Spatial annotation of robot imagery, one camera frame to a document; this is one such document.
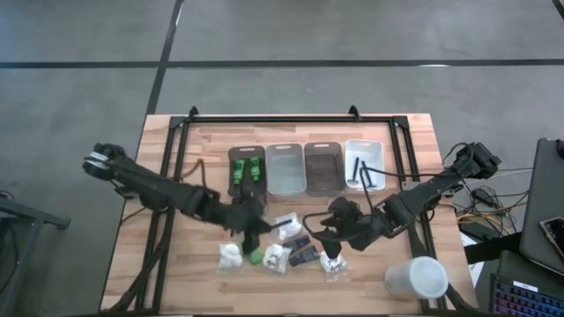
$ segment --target plastic cup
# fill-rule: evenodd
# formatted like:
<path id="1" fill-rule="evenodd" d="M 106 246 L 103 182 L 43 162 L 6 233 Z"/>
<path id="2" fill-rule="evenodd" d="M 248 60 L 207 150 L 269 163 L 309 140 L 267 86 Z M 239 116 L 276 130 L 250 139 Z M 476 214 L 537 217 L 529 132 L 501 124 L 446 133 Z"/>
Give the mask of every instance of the plastic cup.
<path id="1" fill-rule="evenodd" d="M 437 299 L 449 287 L 447 271 L 435 259 L 421 256 L 386 270 L 386 290 L 401 299 Z"/>

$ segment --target keyboard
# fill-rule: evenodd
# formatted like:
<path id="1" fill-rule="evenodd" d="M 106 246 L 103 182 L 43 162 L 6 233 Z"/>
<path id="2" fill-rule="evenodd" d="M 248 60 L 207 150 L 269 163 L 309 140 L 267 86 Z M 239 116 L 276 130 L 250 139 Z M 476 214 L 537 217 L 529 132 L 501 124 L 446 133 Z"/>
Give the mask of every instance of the keyboard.
<path id="1" fill-rule="evenodd" d="M 514 316 L 564 317 L 564 300 L 535 286 L 492 275 L 492 312 Z"/>

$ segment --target gray floor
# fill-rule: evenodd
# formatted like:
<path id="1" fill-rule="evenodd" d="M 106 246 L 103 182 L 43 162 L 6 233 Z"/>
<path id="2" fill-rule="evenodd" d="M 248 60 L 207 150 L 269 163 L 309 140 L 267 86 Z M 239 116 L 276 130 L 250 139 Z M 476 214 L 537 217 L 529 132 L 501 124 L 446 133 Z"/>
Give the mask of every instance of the gray floor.
<path id="1" fill-rule="evenodd" d="M 0 0 L 0 62 L 157 61 L 173 5 Z M 187 0 L 178 22 L 177 61 L 564 58 L 550 0 Z M 73 219 L 41 237 L 20 315 L 96 311 L 122 200 L 80 164 L 96 142 L 135 152 L 155 73 L 0 69 L 0 189 Z M 564 137 L 562 82 L 564 67 L 535 66 L 169 70 L 157 113 L 428 112 L 443 153 L 482 141 L 515 168 L 532 165 L 538 138 Z M 529 178 L 484 184 L 515 193 Z"/>

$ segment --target wooden table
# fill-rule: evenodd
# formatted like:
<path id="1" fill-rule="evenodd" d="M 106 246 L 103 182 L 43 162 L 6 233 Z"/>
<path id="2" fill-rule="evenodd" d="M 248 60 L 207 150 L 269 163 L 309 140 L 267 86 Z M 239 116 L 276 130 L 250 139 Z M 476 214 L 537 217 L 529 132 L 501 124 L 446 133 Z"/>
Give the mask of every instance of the wooden table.
<path id="1" fill-rule="evenodd" d="M 147 117 L 137 162 L 156 173 L 159 172 L 169 115 Z M 440 172 L 441 155 L 429 114 L 408 114 L 412 141 L 416 151 L 419 171 Z M 368 139 L 385 145 L 385 169 L 395 172 L 390 131 L 381 123 L 206 123 L 190 124 L 184 172 L 197 159 L 205 162 L 207 185 L 218 190 L 225 203 L 227 195 L 229 160 L 227 151 L 233 146 L 299 143 L 339 142 L 343 150 L 348 139 Z M 400 143 L 404 166 L 409 171 L 403 136 Z M 172 155 L 170 175 L 173 172 L 175 151 Z M 200 172 L 185 178 L 185 182 L 200 184 Z M 397 192 L 396 177 L 386 177 L 386 188 L 372 194 L 375 202 Z M 358 202 L 366 213 L 366 199 L 359 192 L 347 190 L 345 196 Z M 293 199 L 269 197 L 266 219 L 295 211 L 299 215 L 325 211 L 333 198 L 314 198 L 306 195 Z M 139 208 L 139 203 L 127 203 L 123 216 Z M 311 218 L 312 229 L 321 229 L 317 219 Z M 140 270 L 145 250 L 150 212 L 129 219 L 120 229 L 108 283 L 101 307 L 112 306 L 130 285 Z M 431 222 L 438 260 L 446 268 L 449 280 L 470 304 L 476 306 L 468 265 L 455 215 L 448 208 L 437 208 Z M 264 235 L 261 247 L 274 241 L 275 235 Z M 383 276 L 392 265 L 411 259 L 407 232 L 393 240 L 384 237 L 364 252 L 352 250 L 343 244 L 342 255 L 350 270 L 336 282 L 328 282 L 319 262 L 310 262 L 291 268 L 285 276 L 268 272 L 262 266 L 245 263 L 235 272 L 218 270 L 219 244 L 228 241 L 228 232 L 220 227 L 198 223 L 177 215 L 168 256 L 161 313 L 417 313 L 419 302 L 392 298 L 384 289 Z M 314 240 L 318 250 L 321 244 Z M 152 298 L 151 283 L 147 298 Z"/>

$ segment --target black metal frame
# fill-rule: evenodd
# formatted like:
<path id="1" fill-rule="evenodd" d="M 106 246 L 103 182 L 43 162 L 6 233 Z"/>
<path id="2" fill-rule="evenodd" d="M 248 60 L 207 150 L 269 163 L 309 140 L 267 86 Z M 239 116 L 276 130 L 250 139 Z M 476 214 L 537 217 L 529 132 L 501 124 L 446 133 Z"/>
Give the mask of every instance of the black metal frame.
<path id="1" fill-rule="evenodd" d="M 13 222 L 18 220 L 26 223 L 30 228 L 23 249 L 19 252 L 19 258 L 16 259 L 17 264 L 13 270 L 10 281 L 6 285 L 4 292 L 0 294 L 0 316 L 5 316 L 8 315 L 8 312 L 12 309 L 15 302 L 15 295 L 21 285 L 22 276 L 29 262 L 29 256 L 33 252 L 33 248 L 35 247 L 43 226 L 49 224 L 54 225 L 57 230 L 67 230 L 71 219 L 58 217 L 45 211 L 36 210 L 3 198 L 0 198 L 0 212 L 11 216 L 4 219 L 4 221 Z"/>
<path id="2" fill-rule="evenodd" d="M 397 130 L 401 129 L 402 133 L 404 134 L 404 142 L 405 148 L 407 151 L 407 157 L 410 163 L 410 169 L 412 173 L 418 173 L 419 169 L 417 166 L 417 159 L 415 157 L 415 150 L 413 148 L 412 136 L 409 127 L 409 121 L 407 116 L 405 115 L 363 115 L 361 116 L 358 109 L 355 106 L 351 106 L 349 109 L 348 114 L 344 115 L 291 115 L 291 116 L 284 116 L 284 115 L 252 115 L 252 116 L 198 116 L 198 111 L 195 107 L 192 107 L 189 111 L 189 115 L 186 117 L 171 117 L 169 126 L 168 126 L 168 134 L 167 134 L 167 142 L 165 145 L 165 151 L 163 154 L 163 160 L 161 164 L 160 174 L 162 176 L 167 176 L 167 171 L 169 168 L 169 161 L 171 157 L 173 141 L 174 141 L 174 133 L 177 128 L 182 126 L 182 133 L 180 135 L 180 143 L 179 143 L 179 150 L 176 158 L 176 163 L 174 166 L 174 176 L 173 181 L 179 181 L 181 179 L 182 174 L 182 163 L 186 156 L 186 143 L 188 141 L 188 132 L 189 132 L 189 125 L 191 123 L 241 123 L 241 122 L 364 122 L 364 123 L 386 123 L 390 127 L 390 136 L 391 136 L 391 143 L 392 148 L 394 151 L 394 158 L 396 161 L 397 173 L 401 176 L 398 177 L 400 188 L 404 189 L 404 182 L 405 173 L 404 164 L 402 160 L 402 153 L 401 153 L 401 146 L 399 143 L 399 137 Z M 418 176 L 413 176 L 414 181 L 419 181 Z M 155 251 L 155 240 L 157 235 L 157 228 L 159 226 L 159 221 L 162 213 L 153 212 L 151 217 L 151 223 L 149 226 L 149 234 L 147 237 L 147 242 L 145 246 L 145 258 L 144 258 L 144 266 L 140 275 L 144 275 L 145 280 L 143 281 L 143 285 L 134 289 L 137 300 L 134 306 L 133 311 L 126 311 L 129 305 L 121 307 L 118 311 L 113 312 L 100 312 L 101 315 L 151 315 L 151 314 L 158 314 L 160 312 L 160 302 L 162 300 L 162 292 L 163 286 L 166 277 L 166 269 L 167 269 L 167 258 L 168 258 L 168 249 L 170 246 L 170 240 L 172 238 L 172 229 L 174 223 L 174 210 L 168 210 L 165 212 L 167 215 L 165 227 L 162 233 L 162 237 L 160 239 L 159 245 L 162 246 L 162 249 L 159 249 L 159 252 Z M 424 233 L 424 243 L 426 246 L 427 251 L 436 258 L 436 252 L 434 250 L 434 242 L 433 242 L 433 235 L 431 234 L 431 227 L 428 222 L 427 214 L 424 214 L 421 217 L 420 223 L 423 227 Z M 151 270 L 156 265 L 156 262 L 159 262 L 159 267 L 157 271 L 156 283 L 155 283 L 155 290 L 153 293 L 153 300 L 152 300 L 152 307 L 147 309 L 145 308 L 145 294 L 146 294 L 146 287 L 147 287 L 147 280 Z M 428 300 L 422 299 L 420 301 L 421 309 L 428 309 L 429 302 Z M 446 300 L 444 297 L 438 300 L 438 306 L 441 309 L 446 309 Z"/>

